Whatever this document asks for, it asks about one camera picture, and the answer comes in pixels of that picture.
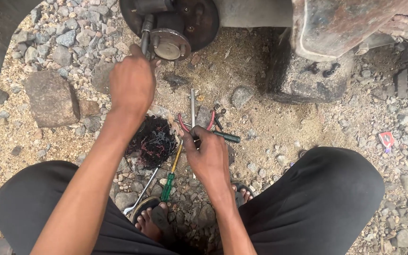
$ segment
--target tangled wire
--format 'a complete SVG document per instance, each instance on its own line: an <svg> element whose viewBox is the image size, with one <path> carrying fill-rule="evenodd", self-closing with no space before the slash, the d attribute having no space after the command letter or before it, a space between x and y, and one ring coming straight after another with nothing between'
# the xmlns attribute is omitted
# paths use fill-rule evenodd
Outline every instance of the tangled wire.
<svg viewBox="0 0 408 255"><path fill-rule="evenodd" d="M139 130L126 150L126 156L141 151L140 161L146 169L153 169L165 162L174 153L177 142L170 134L166 119L146 116Z"/></svg>

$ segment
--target green screwdriver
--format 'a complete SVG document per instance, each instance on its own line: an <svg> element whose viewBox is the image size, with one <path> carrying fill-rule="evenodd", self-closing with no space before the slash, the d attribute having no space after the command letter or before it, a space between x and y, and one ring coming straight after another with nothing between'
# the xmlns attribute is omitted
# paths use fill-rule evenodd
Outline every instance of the green screwdriver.
<svg viewBox="0 0 408 255"><path fill-rule="evenodd" d="M178 158L179 158L179 155L180 155L180 151L182 151L182 143L183 142L184 142L184 140L182 140L180 142L180 145L179 145L178 150L177 150L176 158L174 160L173 168L171 169L171 173L168 174L168 180L167 180L165 186L163 187L163 192L161 193L161 196L162 196L161 200L163 202L167 201L169 199L169 197L170 197L171 188L173 188L172 183L173 183L173 180L174 180L174 171L175 171L175 168L177 166L177 161L179 160Z"/></svg>

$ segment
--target red plier handle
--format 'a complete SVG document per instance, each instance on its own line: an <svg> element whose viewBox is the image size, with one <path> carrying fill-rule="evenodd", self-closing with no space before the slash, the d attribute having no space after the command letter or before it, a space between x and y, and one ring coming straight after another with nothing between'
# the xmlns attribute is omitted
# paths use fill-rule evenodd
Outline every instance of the red plier handle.
<svg viewBox="0 0 408 255"><path fill-rule="evenodd" d="M215 119L215 111L211 111L212 113L212 117L210 118L210 123L207 126L207 130L210 131L210 129L212 128L213 125L213 120ZM190 130L184 125L184 122L182 121L182 116L179 114L177 114L177 118L178 118L178 122L180 124L180 126L182 127L183 130L190 132Z"/></svg>

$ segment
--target hand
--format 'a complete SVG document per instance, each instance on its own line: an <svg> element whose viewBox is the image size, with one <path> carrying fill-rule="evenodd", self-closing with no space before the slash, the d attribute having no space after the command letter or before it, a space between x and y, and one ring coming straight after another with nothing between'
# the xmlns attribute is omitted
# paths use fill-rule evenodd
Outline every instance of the hand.
<svg viewBox="0 0 408 255"><path fill-rule="evenodd" d="M195 126L190 133L181 130L179 134L184 140L188 163L206 188L213 206L218 206L218 202L226 200L227 196L234 196L229 176L228 145L224 138L201 126Z"/></svg>
<svg viewBox="0 0 408 255"><path fill-rule="evenodd" d="M112 110L121 111L122 115L144 119L155 94L155 67L160 60L147 61L141 48L130 45L131 56L116 63L110 73L110 95Z"/></svg>

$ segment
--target sandal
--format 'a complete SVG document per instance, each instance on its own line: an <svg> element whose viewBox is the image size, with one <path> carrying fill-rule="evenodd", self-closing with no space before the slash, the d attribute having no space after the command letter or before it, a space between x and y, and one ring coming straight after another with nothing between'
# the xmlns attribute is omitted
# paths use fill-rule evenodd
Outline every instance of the sandal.
<svg viewBox="0 0 408 255"><path fill-rule="evenodd" d="M255 197L253 194L253 191L251 191L251 189L246 186L244 183L242 182L232 182L231 184L235 185L235 204L237 206L237 208L239 208L241 205L244 204L244 198L242 196L242 194L240 193L241 189L245 189L246 191L250 192L250 195L253 196L253 198Z"/></svg>
<svg viewBox="0 0 408 255"><path fill-rule="evenodd" d="M162 232L162 237L159 241L165 247L171 246L175 241L175 235L172 226L168 223L168 218L163 211L163 208L158 206L162 201L156 197L151 196L143 200L134 210L129 220L133 225L138 223L138 217L142 211L146 211L149 207L152 208L152 221Z"/></svg>

